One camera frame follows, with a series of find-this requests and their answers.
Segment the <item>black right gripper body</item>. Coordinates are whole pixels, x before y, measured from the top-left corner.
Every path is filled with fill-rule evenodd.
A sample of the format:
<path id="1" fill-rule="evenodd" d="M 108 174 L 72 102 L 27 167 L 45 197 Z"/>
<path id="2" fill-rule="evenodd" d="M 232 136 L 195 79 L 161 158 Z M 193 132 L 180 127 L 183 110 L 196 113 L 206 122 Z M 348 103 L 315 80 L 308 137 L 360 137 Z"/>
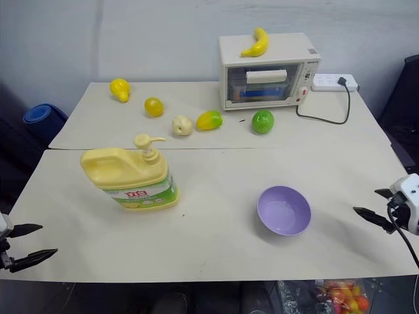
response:
<path id="1" fill-rule="evenodd" d="M 402 192 L 396 192 L 389 200 L 388 208 L 395 219 L 398 227 L 408 231 L 410 219 L 410 207 L 407 205 L 407 199 Z"/>

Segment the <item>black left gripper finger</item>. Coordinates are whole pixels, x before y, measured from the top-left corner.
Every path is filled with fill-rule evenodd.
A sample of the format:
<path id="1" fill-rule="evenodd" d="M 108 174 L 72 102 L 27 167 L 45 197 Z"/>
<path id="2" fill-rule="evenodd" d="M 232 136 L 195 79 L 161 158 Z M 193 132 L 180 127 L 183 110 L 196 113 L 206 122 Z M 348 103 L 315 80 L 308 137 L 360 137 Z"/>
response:
<path id="1" fill-rule="evenodd" d="M 11 273 L 15 273 L 17 271 L 36 266 L 37 264 L 40 264 L 41 262 L 50 258 L 57 252 L 58 249 L 44 249 L 34 253 L 30 253 L 24 258 L 13 260 L 11 267 L 9 268 L 9 271 Z"/>
<path id="2" fill-rule="evenodd" d="M 19 224 L 14 225 L 12 231 L 9 233 L 9 238 L 21 237 L 32 232 L 40 230 L 43 226 L 39 224 Z"/>

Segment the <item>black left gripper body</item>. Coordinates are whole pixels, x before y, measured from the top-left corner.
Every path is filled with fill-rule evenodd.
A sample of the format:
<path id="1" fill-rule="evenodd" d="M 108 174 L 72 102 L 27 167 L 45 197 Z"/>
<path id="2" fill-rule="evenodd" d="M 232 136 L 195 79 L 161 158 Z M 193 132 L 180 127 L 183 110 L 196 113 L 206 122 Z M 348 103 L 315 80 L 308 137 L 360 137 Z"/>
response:
<path id="1" fill-rule="evenodd" d="M 6 239 L 0 241 L 0 253 L 1 253 L 1 269 L 14 271 L 14 260 L 7 254 L 7 251 L 10 249 L 10 244 Z"/>

